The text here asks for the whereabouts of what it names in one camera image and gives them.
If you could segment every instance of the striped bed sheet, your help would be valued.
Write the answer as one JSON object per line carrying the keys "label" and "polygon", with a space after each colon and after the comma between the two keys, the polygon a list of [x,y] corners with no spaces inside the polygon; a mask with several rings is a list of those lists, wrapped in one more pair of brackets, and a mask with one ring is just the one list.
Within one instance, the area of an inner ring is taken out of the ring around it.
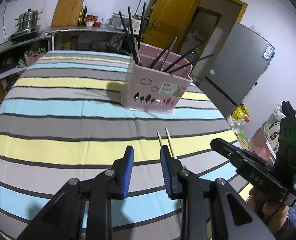
{"label": "striped bed sheet", "polygon": [[[157,132],[169,129],[178,159],[201,178],[225,178],[247,197],[247,182],[220,154],[214,138],[239,146],[216,106],[191,84],[173,114],[130,111],[120,90],[128,56],[50,51],[17,80],[0,107],[0,231],[16,239],[69,178],[94,178],[134,147],[124,201],[112,201],[113,239],[180,236],[180,201],[170,200]],[[87,224],[85,213],[83,228]]]}

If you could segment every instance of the label sticker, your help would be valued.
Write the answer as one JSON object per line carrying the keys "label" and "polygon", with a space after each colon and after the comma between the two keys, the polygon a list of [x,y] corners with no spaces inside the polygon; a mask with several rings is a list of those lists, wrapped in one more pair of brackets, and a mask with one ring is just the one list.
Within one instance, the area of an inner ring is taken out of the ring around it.
{"label": "label sticker", "polygon": [[269,57],[270,57],[270,55],[269,55],[267,52],[265,52],[265,53],[263,54],[263,59],[264,59],[265,61],[268,61]]}
{"label": "label sticker", "polygon": [[159,89],[159,94],[171,96],[177,89],[177,85],[164,82]]}
{"label": "label sticker", "polygon": [[269,55],[271,55],[273,49],[274,49],[274,47],[273,47],[271,44],[269,44],[269,45],[267,46],[266,52],[267,52]]}
{"label": "label sticker", "polygon": [[185,93],[186,89],[182,87],[177,87],[176,91],[172,94],[174,97],[181,98]]}

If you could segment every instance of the person's hand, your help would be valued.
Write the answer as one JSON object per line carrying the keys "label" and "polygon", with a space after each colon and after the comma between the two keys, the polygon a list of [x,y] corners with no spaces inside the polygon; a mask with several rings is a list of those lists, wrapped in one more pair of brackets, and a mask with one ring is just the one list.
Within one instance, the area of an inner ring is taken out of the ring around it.
{"label": "person's hand", "polygon": [[[256,211],[259,207],[260,200],[258,195],[263,195],[262,193],[258,192],[258,190],[253,187],[249,191],[249,198],[247,199],[247,204],[250,206],[250,208],[254,211]],[[264,204],[262,212],[264,213],[265,217],[270,216],[272,213],[274,213],[279,207],[280,207],[279,201],[268,201]],[[268,223],[267,227],[269,230],[275,234],[278,232],[278,230],[283,226],[287,219],[289,207],[286,205],[283,205],[279,211],[270,219],[270,222]]]}

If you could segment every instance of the shelf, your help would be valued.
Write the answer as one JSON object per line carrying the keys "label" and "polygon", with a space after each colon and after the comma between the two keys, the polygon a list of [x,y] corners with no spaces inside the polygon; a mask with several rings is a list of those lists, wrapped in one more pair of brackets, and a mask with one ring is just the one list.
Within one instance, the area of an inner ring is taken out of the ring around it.
{"label": "shelf", "polygon": [[22,45],[31,43],[31,42],[46,40],[46,39],[51,39],[51,35],[47,35],[45,31],[42,31],[38,38],[30,39],[30,40],[19,42],[19,43],[16,43],[16,44],[13,44],[11,41],[8,41],[5,44],[0,45],[0,54],[4,53],[6,51],[9,51],[11,49],[20,47]]}
{"label": "shelf", "polygon": [[12,68],[10,70],[7,70],[3,73],[0,74],[0,79],[3,79],[5,77],[8,77],[12,74],[15,74],[15,73],[18,73],[18,72],[21,72],[21,71],[24,71],[26,70],[28,67],[17,67],[17,68]]}
{"label": "shelf", "polygon": [[123,31],[117,30],[114,27],[87,27],[87,26],[58,26],[50,27],[45,30],[46,33],[60,33],[60,32],[107,32],[125,34]]}

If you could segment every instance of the gray stripe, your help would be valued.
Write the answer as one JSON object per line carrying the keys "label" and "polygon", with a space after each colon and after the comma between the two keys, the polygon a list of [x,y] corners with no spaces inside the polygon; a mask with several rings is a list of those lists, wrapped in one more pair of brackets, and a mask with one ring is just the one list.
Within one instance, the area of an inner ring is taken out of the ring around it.
{"label": "gray stripe", "polygon": [[7,235],[17,238],[26,226],[26,223],[9,217],[0,211],[0,230]]}
{"label": "gray stripe", "polygon": [[[239,187],[235,187],[234,183],[234,181],[237,180],[239,180],[239,176],[233,179],[230,184],[236,191],[239,191]],[[26,223],[9,217],[0,211],[0,230],[11,237],[17,238],[26,226]],[[172,240],[180,236],[180,226],[181,213],[178,213],[151,224],[120,231],[113,231],[112,234],[114,240]]]}
{"label": "gray stripe", "polygon": [[232,181],[229,182],[229,184],[238,192],[239,190],[244,187],[248,181],[246,181],[242,176],[238,175],[235,177]]}
{"label": "gray stripe", "polygon": [[[199,174],[211,169],[227,159],[210,151],[180,160],[190,171]],[[56,169],[11,163],[0,159],[0,182],[32,192],[55,194],[70,178],[91,179],[106,169]],[[164,185],[160,163],[134,166],[129,192],[147,190]]]}
{"label": "gray stripe", "polygon": [[[5,99],[32,98],[65,100],[104,100],[121,104],[120,92],[101,89],[14,87]],[[180,99],[176,107],[217,109],[211,101]]]}
{"label": "gray stripe", "polygon": [[[20,78],[25,77],[84,77],[96,78],[101,80],[124,81],[126,73],[115,71],[102,71],[96,69],[79,68],[47,68],[47,69],[28,69]],[[198,87],[189,86],[188,92],[202,93]]]}
{"label": "gray stripe", "polygon": [[214,105],[211,101],[198,101],[198,100],[189,100],[181,98],[176,107],[190,107],[190,108],[203,108],[203,109],[217,109],[217,107]]}
{"label": "gray stripe", "polygon": [[64,118],[26,118],[0,115],[0,133],[57,140],[80,139],[157,139],[157,132],[166,137],[168,128],[172,138],[195,136],[228,130],[226,120],[102,120]]}

